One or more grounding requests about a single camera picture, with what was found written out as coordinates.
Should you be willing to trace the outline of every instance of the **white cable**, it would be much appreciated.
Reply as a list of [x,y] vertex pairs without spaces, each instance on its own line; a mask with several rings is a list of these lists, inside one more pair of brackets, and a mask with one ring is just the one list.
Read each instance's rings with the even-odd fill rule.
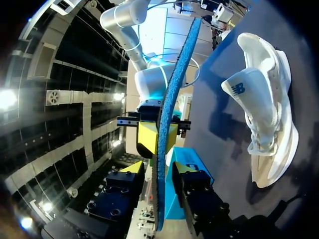
[[[152,59],[152,58],[155,58],[155,57],[157,57],[157,56],[166,56],[166,55],[179,55],[179,53],[159,54],[159,55],[155,55],[155,56],[148,57],[148,58],[149,58],[149,59]],[[191,82],[191,83],[189,83],[189,84],[187,84],[187,85],[185,85],[185,86],[182,86],[181,88],[186,88],[186,87],[188,87],[188,86],[194,85],[195,82],[198,80],[199,75],[200,75],[200,66],[199,66],[198,62],[195,61],[192,57],[191,57],[190,59],[195,63],[196,67],[198,68],[197,75],[196,75],[195,79],[193,80],[193,82]],[[165,85],[166,85],[166,87],[167,87],[167,86],[168,86],[168,81],[167,81],[167,77],[166,77],[165,71],[164,71],[164,69],[162,68],[161,65],[159,65],[159,67],[160,67],[160,69],[161,69],[161,71],[162,71],[162,73],[163,73],[164,80],[165,80]]]

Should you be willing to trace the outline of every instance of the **cable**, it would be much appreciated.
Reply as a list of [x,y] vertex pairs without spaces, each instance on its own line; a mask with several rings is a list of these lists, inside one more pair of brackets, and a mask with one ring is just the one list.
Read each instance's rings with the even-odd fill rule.
[[239,8],[238,3],[234,2],[234,1],[232,1],[232,3],[235,4],[235,6],[238,8],[238,10],[240,10],[241,14],[245,15],[245,13]]
[[[213,3],[215,3],[215,4],[220,5],[220,2],[216,2],[216,1],[213,1],[213,0],[209,0],[209,1],[211,1],[211,2],[213,2]],[[238,13],[237,11],[235,11],[234,9],[231,9],[230,7],[225,6],[224,4],[223,4],[223,7],[226,8],[226,9],[228,9],[228,10],[233,11],[234,13],[236,13],[237,15],[239,15],[239,16],[241,16],[241,17],[244,17],[244,15]]]
[[218,27],[216,27],[216,26],[213,26],[212,24],[211,24],[211,25],[206,24],[205,22],[203,22],[203,18],[201,19],[201,23],[202,23],[203,25],[207,26],[207,27],[212,28],[212,29],[215,29],[215,30],[223,31],[223,32],[224,32],[223,29],[220,29],[220,28],[218,28]]
[[194,0],[167,1],[167,2],[162,2],[162,3],[156,4],[154,6],[151,6],[151,7],[148,8],[148,10],[150,10],[150,9],[152,9],[154,7],[160,6],[160,5],[171,4],[171,3],[179,3],[179,2],[197,2],[197,1],[194,1]]
[[[166,55],[179,55],[179,53],[159,54],[159,55],[155,55],[155,56],[152,56],[152,57],[147,56],[147,58],[152,59],[152,58],[155,58],[155,57],[157,57],[157,56],[166,56]],[[191,83],[189,83],[189,84],[187,84],[187,85],[185,85],[185,86],[182,86],[181,88],[186,88],[186,87],[192,86],[192,85],[194,85],[195,82],[199,79],[200,66],[199,66],[198,62],[195,61],[192,57],[191,57],[190,59],[191,59],[191,60],[195,63],[195,65],[197,66],[198,72],[197,72],[197,75],[196,75],[195,79],[193,80],[193,82],[191,82]],[[163,73],[164,80],[165,80],[165,85],[167,86],[167,85],[168,85],[168,81],[167,81],[167,77],[166,77],[165,71],[164,71],[164,69],[163,69],[163,67],[162,67],[161,65],[159,65],[159,67],[161,68],[161,71],[162,71],[162,73]]]

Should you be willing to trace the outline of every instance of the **white sneaker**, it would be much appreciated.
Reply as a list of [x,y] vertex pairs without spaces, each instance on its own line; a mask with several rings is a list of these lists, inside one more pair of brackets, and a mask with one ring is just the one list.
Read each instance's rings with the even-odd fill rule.
[[284,52],[250,33],[238,36],[246,69],[222,83],[245,111],[251,129],[252,179],[260,188],[276,182],[296,153],[299,135],[292,122],[288,89],[291,74]]

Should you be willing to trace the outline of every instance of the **screw hole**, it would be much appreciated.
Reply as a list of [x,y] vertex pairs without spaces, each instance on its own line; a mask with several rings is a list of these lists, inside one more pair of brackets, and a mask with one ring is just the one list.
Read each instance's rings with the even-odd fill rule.
[[119,216],[120,214],[121,214],[120,209],[113,209],[113,210],[111,211],[111,215],[112,215],[112,216]]

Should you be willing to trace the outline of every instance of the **blue platform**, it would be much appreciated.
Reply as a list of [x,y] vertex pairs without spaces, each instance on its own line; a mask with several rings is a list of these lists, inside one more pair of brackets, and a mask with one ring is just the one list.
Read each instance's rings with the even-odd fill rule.
[[171,178],[173,162],[181,163],[198,171],[204,170],[210,177],[211,175],[194,149],[179,147],[173,148],[172,158],[165,179],[165,219],[180,220],[185,219],[185,214],[183,208],[180,208],[179,206],[177,194],[175,193],[173,181]]

